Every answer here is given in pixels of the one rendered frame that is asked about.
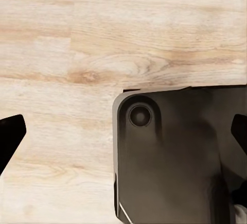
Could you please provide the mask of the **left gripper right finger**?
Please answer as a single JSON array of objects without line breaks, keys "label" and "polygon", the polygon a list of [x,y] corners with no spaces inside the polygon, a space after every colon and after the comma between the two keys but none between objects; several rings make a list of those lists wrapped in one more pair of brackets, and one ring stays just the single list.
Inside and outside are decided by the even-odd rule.
[{"label": "left gripper right finger", "polygon": [[231,133],[247,155],[247,116],[235,114]]}]

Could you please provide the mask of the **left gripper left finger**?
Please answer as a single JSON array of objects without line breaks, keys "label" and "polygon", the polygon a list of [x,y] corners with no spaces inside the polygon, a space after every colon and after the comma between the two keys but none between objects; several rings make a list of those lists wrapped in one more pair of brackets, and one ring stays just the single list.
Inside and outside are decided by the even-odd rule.
[{"label": "left gripper left finger", "polygon": [[22,114],[0,119],[0,175],[27,133]]}]

